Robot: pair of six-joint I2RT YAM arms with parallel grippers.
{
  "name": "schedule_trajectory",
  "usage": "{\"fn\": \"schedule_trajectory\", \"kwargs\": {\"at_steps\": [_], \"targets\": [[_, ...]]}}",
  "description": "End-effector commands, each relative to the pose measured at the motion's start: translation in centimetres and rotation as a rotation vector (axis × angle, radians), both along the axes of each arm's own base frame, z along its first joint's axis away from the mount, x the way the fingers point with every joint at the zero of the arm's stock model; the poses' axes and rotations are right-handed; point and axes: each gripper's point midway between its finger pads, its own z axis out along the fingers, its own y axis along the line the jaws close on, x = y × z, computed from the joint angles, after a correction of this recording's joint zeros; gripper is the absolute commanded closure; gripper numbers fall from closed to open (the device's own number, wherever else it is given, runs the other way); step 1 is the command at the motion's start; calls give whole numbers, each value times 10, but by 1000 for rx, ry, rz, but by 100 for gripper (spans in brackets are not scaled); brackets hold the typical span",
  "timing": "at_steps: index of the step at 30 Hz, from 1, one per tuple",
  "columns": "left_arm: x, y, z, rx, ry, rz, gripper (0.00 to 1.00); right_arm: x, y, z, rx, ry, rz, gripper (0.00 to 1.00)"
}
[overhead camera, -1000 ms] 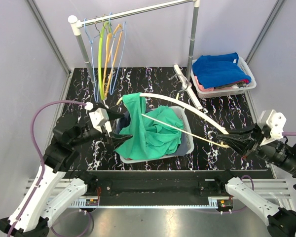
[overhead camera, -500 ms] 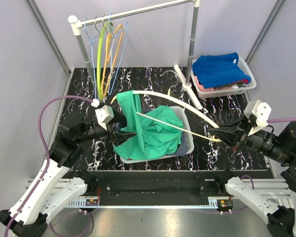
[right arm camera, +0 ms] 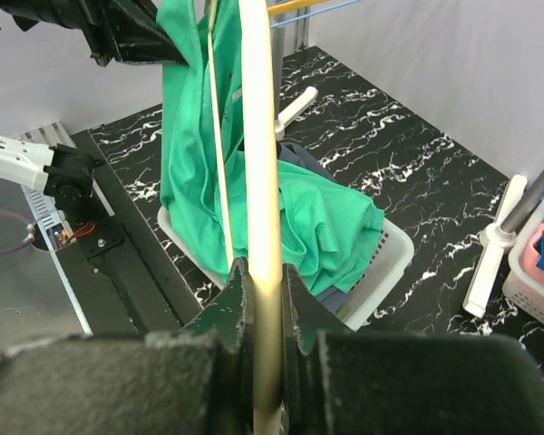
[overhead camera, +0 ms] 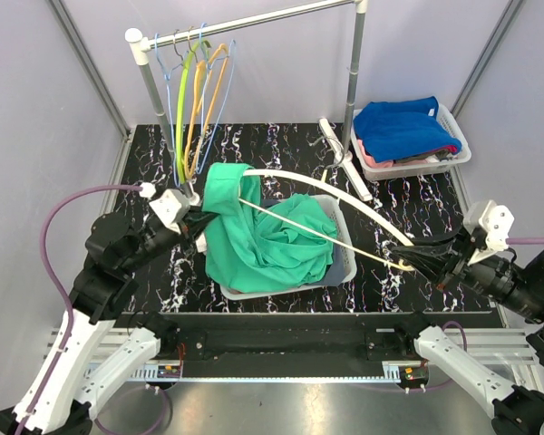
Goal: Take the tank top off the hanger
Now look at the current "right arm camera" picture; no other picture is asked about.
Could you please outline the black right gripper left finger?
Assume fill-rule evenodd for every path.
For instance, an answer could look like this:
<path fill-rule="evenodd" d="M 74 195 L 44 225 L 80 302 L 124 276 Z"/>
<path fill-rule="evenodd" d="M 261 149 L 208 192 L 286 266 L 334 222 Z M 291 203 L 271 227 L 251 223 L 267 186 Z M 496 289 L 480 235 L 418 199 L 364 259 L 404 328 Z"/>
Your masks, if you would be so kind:
<path fill-rule="evenodd" d="M 254 304 L 248 261 L 238 257 L 220 293 L 184 328 L 215 345 L 208 434 L 253 432 Z"/>

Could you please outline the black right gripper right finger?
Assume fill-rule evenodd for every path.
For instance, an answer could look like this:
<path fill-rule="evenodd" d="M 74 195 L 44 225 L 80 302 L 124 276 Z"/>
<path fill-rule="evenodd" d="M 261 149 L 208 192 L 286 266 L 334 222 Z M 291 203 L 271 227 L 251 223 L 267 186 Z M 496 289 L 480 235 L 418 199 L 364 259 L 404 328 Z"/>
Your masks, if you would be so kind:
<path fill-rule="evenodd" d="M 289 434 L 356 434 L 355 338 L 283 265 L 282 382 Z"/>

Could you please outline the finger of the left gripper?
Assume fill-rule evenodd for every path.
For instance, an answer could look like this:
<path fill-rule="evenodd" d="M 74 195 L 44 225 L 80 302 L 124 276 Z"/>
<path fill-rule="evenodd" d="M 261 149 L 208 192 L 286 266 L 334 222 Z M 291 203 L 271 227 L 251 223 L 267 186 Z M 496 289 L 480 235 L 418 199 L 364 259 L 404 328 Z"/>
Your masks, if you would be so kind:
<path fill-rule="evenodd" d="M 186 63 L 180 50 L 156 22 L 151 1 L 81 1 L 83 35 L 100 66 Z"/>

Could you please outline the dark navy tank top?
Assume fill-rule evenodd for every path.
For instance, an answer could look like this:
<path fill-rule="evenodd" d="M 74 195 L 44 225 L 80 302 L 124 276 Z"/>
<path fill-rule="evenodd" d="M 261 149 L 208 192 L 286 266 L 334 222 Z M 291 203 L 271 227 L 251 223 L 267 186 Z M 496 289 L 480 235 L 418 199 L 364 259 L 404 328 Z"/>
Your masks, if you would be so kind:
<path fill-rule="evenodd" d="M 381 238 L 384 212 L 336 182 L 303 147 L 278 145 L 282 256 L 335 313 L 362 279 Z"/>

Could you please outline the green t-shirt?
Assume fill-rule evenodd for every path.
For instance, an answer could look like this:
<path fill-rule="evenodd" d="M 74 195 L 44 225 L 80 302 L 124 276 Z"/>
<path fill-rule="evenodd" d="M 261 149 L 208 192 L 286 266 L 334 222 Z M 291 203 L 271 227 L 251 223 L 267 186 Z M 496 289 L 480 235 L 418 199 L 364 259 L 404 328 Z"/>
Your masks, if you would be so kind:
<path fill-rule="evenodd" d="M 234 251 L 248 254 L 239 6 L 197 17 L 191 1 L 165 1 L 157 21 L 186 61 L 162 69 L 160 201 L 199 266 L 226 279 L 219 160 Z"/>

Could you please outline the blue wire hanger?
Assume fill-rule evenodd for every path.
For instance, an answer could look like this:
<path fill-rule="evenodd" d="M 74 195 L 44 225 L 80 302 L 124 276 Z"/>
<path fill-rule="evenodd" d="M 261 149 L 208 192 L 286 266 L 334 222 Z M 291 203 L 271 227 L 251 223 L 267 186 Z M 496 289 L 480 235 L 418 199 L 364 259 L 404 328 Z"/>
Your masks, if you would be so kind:
<path fill-rule="evenodd" d="M 293 24 L 293 23 L 305 20 L 307 18 L 317 16 L 317 15 L 330 13 L 330 12 L 333 12 L 335 10 L 347 7 L 349 5 L 355 5 L 355 4 L 358 4 L 358 3 L 360 3 L 360 0 L 351 0 L 351 1 L 339 2 L 338 4 L 335 4 L 335 5 L 329 5 L 327 7 L 321 8 L 321 9 L 311 10 L 309 12 L 304 12 L 303 14 L 297 14 L 294 17 L 284 18 L 284 19 L 282 19 L 280 21 L 275 21 L 273 24 L 270 25 L 270 27 L 272 29 L 278 28 L 278 27 L 283 27 L 283 26 L 286 26 L 288 24 Z"/>

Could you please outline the cream curved wooden hanger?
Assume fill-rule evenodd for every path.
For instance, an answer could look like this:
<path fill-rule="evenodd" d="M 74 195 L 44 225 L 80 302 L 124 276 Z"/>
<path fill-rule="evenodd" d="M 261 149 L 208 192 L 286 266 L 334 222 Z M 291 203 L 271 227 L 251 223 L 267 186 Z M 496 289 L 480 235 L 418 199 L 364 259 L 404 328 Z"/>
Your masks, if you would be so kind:
<path fill-rule="evenodd" d="M 264 1 L 239 2 L 248 214 L 254 288 L 253 431 L 280 431 L 282 256 L 270 24 Z"/>

